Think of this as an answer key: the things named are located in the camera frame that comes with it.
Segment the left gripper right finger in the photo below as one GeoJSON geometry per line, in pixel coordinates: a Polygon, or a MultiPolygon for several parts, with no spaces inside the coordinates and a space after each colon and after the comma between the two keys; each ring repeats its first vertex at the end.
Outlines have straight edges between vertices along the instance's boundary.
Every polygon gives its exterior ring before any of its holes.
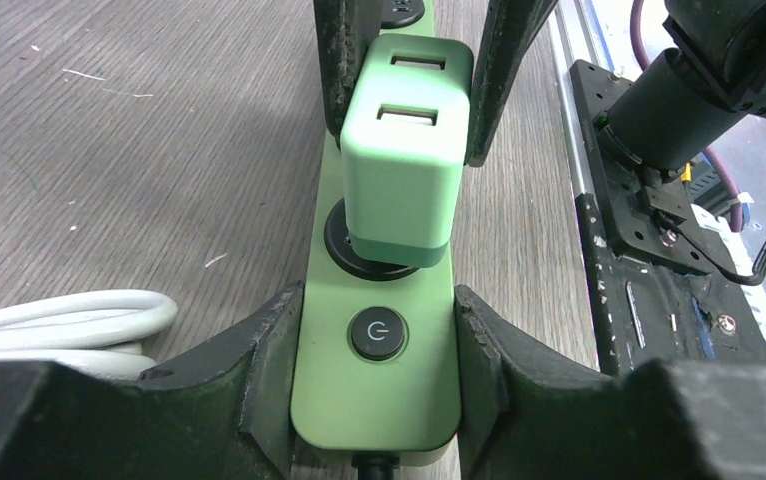
{"type": "Polygon", "coordinates": [[[766,479],[766,364],[652,360],[611,377],[455,290],[465,479],[766,479]]]}

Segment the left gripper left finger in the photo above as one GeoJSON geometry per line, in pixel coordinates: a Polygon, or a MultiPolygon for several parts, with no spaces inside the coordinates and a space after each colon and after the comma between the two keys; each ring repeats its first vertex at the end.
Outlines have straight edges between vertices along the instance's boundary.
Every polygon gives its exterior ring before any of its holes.
{"type": "Polygon", "coordinates": [[[135,381],[0,363],[0,479],[285,479],[304,288],[135,381]]]}

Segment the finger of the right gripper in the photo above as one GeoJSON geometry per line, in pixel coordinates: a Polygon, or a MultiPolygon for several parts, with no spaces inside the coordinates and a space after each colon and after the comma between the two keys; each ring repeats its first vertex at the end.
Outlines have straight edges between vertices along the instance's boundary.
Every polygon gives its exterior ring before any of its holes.
{"type": "Polygon", "coordinates": [[[313,8],[325,122],[339,142],[365,54],[380,31],[382,3],[314,0],[313,8]]]}
{"type": "Polygon", "coordinates": [[[556,0],[488,2],[470,92],[465,164],[484,165],[524,55],[556,0]]]}

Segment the green adapter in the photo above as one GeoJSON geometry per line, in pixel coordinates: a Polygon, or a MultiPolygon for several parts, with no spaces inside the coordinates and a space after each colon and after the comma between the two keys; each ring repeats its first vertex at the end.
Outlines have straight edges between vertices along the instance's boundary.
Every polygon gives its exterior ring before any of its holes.
{"type": "Polygon", "coordinates": [[[460,41],[372,42],[340,133],[347,229],[361,258],[441,261],[464,171],[472,68],[460,41]]]}

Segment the green power strip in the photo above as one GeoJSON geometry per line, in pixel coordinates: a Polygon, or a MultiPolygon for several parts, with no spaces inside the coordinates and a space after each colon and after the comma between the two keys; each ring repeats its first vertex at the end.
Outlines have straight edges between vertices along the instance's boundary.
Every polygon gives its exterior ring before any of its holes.
{"type": "MultiPolygon", "coordinates": [[[[444,38],[417,3],[380,2],[376,38],[444,38]],[[384,17],[400,7],[405,20],[386,27],[384,17]]],[[[327,459],[389,466],[435,462],[461,418],[450,242],[430,268],[361,258],[347,229],[340,141],[329,132],[290,413],[299,436],[327,459]]]]}

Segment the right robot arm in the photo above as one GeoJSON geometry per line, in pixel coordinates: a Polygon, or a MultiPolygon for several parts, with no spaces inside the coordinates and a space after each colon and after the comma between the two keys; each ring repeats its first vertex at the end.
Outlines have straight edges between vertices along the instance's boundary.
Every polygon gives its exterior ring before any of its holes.
{"type": "MultiPolygon", "coordinates": [[[[471,88],[466,160],[485,163],[524,54],[553,1],[491,1],[487,5],[471,88]]],[[[313,4],[324,114],[339,136],[370,43],[382,27],[380,1],[313,4]]],[[[720,107],[766,108],[766,1],[669,1],[665,29],[689,60],[701,92],[720,107]]]]}

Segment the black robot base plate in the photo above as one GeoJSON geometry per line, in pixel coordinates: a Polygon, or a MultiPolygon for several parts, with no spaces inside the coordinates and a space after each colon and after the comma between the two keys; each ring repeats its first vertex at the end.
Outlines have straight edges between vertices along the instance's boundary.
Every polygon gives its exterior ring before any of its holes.
{"type": "Polygon", "coordinates": [[[766,340],[721,237],[698,224],[676,182],[659,191],[610,158],[596,129],[631,81],[585,60],[569,69],[591,186],[576,198],[600,369],[652,358],[766,362],[766,340]]]}

